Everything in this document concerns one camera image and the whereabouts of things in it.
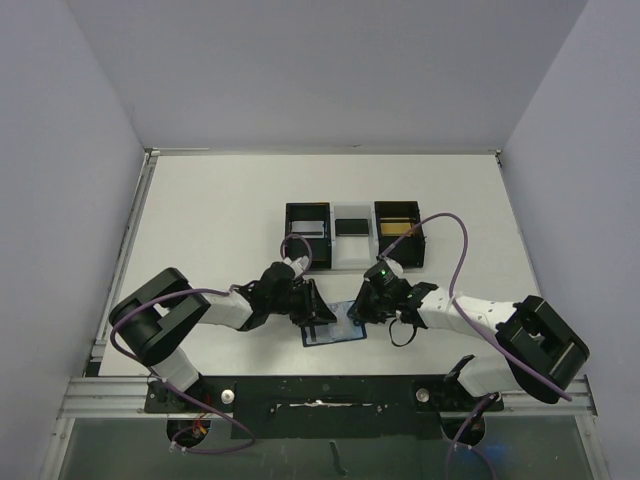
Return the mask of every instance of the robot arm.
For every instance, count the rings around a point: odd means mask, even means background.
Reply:
[[[589,357],[584,342],[540,297],[513,303],[456,296],[459,307],[474,323],[472,328],[445,289],[425,282],[412,286],[401,275],[400,265],[388,258],[367,270],[349,311],[353,321],[380,323],[397,318],[415,328],[444,328],[472,336],[479,336],[476,329],[483,330],[509,354],[563,390]],[[559,398],[504,357],[467,356],[450,375],[473,397],[522,389],[545,403],[556,403]]]
[[[197,323],[248,331],[274,313],[289,315],[298,326],[336,322],[314,280],[301,278],[307,263],[307,257],[285,258],[274,262],[260,280],[226,292],[194,290],[177,269],[167,268],[120,302],[109,322],[140,363],[185,392],[200,375],[179,345]],[[162,314],[146,308],[119,325],[136,308],[171,294],[175,298],[158,302]]]

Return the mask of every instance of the metal screw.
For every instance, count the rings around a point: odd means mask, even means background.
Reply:
[[[427,403],[429,401],[429,390],[421,388],[416,392],[416,398],[420,403]]]
[[[236,398],[236,394],[233,393],[233,390],[224,390],[222,392],[222,395],[220,395],[220,399],[222,400],[222,403],[224,403],[225,405],[229,405],[230,403],[233,403],[233,400]]]

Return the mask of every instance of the glass panel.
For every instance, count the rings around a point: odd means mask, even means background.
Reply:
[[[489,417],[479,449],[497,478],[592,479],[573,417]],[[164,419],[76,420],[62,480],[141,478],[203,480],[349,480],[444,478],[448,443],[394,436],[376,439],[259,440],[243,452],[220,456],[169,453]],[[230,427],[215,421],[202,448],[229,446]],[[491,479],[466,449],[454,455],[450,480]]]

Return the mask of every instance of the black cable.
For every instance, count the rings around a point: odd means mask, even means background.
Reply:
[[[396,323],[397,321],[398,319],[394,318],[393,321],[389,324],[389,338],[391,339],[391,345],[398,348],[406,347],[411,342],[413,342],[413,340],[416,338],[416,335],[418,334],[418,327],[416,327],[415,325],[413,326],[413,333],[411,334],[411,338],[409,338],[407,343],[399,344],[393,340],[393,334],[391,333],[391,327],[393,327],[393,324]]]
[[[331,440],[329,442],[329,448],[331,449],[331,455],[333,456],[333,468],[336,470],[336,473],[341,477],[347,476],[347,471],[342,468],[340,464],[340,453],[338,452],[338,445],[335,440]]]

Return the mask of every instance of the gray wall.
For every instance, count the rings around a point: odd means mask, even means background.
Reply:
[[[640,2],[591,0],[505,149],[544,295],[591,347],[615,480],[640,472]]]
[[[67,0],[145,146],[502,147],[585,0]]]
[[[0,15],[0,477],[37,476],[95,334],[142,150],[61,0]]]

